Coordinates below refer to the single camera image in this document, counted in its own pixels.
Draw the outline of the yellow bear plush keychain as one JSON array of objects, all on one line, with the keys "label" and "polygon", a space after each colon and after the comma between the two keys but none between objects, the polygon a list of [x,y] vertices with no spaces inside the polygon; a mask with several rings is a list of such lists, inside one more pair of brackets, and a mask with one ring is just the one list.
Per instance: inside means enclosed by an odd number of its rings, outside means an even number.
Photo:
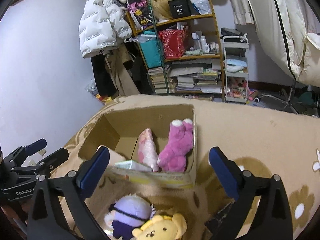
[{"label": "yellow bear plush keychain", "polygon": [[173,240],[181,239],[187,230],[187,222],[180,213],[172,217],[155,215],[140,228],[132,230],[135,239]]}]

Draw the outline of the wooden bookshelf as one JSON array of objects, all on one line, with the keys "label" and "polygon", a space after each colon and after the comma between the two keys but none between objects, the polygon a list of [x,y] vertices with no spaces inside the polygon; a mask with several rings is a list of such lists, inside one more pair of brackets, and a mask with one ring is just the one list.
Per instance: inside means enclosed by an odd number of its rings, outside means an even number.
[{"label": "wooden bookshelf", "polygon": [[223,57],[211,0],[127,0],[126,6],[156,95],[224,98]]}]

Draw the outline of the stack of books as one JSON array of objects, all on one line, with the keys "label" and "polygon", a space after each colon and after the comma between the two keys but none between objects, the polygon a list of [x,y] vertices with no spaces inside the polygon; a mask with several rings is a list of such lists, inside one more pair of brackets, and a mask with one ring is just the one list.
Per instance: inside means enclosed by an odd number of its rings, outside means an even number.
[{"label": "stack of books", "polygon": [[222,94],[219,59],[193,59],[166,62],[164,67],[148,70],[155,94]]}]

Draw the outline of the red gift bag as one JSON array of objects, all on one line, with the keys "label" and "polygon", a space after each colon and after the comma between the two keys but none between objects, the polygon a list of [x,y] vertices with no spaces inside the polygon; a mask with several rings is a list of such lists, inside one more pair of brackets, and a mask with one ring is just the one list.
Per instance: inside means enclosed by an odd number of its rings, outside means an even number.
[{"label": "red gift bag", "polygon": [[159,39],[163,44],[164,57],[166,60],[181,58],[186,51],[188,32],[186,30],[162,30]]}]

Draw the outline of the cardboard box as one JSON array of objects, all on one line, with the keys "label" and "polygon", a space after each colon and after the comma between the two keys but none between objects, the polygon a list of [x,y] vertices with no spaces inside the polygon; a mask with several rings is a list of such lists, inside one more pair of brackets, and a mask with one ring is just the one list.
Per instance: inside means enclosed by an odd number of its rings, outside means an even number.
[{"label": "cardboard box", "polygon": [[78,152],[89,160],[106,146],[108,173],[134,183],[189,189],[196,176],[196,122],[192,105],[109,111],[90,125]]}]

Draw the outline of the blonde wig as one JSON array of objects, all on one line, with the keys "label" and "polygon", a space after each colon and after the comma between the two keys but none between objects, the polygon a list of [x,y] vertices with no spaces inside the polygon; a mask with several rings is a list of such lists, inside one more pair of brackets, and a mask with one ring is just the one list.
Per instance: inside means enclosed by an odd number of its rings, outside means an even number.
[{"label": "blonde wig", "polygon": [[159,22],[165,22],[173,19],[169,7],[169,1],[171,0],[151,0],[154,16]]}]

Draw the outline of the purple white plush doll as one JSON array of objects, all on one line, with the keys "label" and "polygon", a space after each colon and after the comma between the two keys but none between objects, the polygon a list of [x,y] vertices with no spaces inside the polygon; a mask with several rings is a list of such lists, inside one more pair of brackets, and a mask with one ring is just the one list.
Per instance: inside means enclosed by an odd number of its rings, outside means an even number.
[{"label": "purple white plush doll", "polygon": [[115,239],[132,239],[132,230],[140,228],[155,214],[153,204],[137,194],[127,194],[110,205],[104,217],[105,232]]}]

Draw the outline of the pink plush toy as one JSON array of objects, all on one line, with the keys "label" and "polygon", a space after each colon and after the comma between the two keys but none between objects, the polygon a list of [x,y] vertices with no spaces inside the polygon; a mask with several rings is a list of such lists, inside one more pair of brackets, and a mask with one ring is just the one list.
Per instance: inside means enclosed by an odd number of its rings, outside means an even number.
[{"label": "pink plush toy", "polygon": [[173,120],[170,123],[168,143],[158,155],[157,165],[164,172],[184,172],[186,155],[193,148],[193,121]]}]

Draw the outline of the light pink tissue pack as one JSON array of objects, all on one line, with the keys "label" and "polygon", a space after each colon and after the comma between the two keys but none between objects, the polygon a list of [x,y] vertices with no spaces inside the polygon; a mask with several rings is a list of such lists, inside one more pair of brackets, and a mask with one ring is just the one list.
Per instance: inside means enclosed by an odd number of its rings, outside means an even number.
[{"label": "light pink tissue pack", "polygon": [[156,152],[156,145],[150,128],[145,129],[139,135],[138,160],[141,164],[151,167],[153,172],[159,171],[157,163],[158,154]]}]

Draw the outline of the teal bag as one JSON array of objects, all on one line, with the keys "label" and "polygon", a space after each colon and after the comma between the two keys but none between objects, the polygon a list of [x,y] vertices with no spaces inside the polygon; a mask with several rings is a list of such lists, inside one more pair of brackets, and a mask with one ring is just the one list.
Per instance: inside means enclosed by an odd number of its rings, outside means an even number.
[{"label": "teal bag", "polygon": [[144,55],[148,68],[160,67],[161,57],[154,31],[144,31],[138,36],[138,43]]}]

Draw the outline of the black box numbered 40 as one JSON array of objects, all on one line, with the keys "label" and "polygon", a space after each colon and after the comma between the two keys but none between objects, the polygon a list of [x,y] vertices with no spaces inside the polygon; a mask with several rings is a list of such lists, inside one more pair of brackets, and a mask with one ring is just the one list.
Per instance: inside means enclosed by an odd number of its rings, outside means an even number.
[{"label": "black box numbered 40", "polygon": [[168,5],[173,19],[191,16],[188,0],[170,0]]}]

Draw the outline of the white puffer jacket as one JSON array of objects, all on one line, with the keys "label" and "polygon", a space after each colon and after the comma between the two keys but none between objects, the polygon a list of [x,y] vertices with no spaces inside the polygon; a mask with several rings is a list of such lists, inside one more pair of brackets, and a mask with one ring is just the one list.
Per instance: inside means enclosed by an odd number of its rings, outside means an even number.
[{"label": "white puffer jacket", "polygon": [[79,44],[83,58],[107,54],[116,49],[132,30],[123,10],[114,0],[86,0],[79,23]]}]

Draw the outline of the wall socket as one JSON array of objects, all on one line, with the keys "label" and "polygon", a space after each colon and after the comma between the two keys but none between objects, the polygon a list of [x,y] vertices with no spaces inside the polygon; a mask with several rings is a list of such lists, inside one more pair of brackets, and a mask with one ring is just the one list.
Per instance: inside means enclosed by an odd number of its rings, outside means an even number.
[{"label": "wall socket", "polygon": [[40,151],[38,151],[38,154],[40,154],[41,156],[44,156],[46,152],[47,152],[47,150],[45,148],[43,148]]}]

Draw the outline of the cream duvet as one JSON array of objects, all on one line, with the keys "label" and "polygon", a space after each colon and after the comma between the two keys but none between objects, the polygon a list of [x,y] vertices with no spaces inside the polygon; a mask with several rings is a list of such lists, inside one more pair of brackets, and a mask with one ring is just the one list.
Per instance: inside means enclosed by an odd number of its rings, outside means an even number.
[{"label": "cream duvet", "polygon": [[248,0],[261,47],[288,76],[319,86],[319,35],[304,0]]}]

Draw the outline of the white rolling cart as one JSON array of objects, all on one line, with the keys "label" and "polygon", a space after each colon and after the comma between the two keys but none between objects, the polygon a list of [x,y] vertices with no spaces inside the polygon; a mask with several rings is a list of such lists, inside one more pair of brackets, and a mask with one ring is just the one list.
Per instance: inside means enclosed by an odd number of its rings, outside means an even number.
[{"label": "white rolling cart", "polygon": [[249,42],[246,37],[228,35],[222,37],[223,65],[225,71],[225,101],[244,103],[248,101]]}]

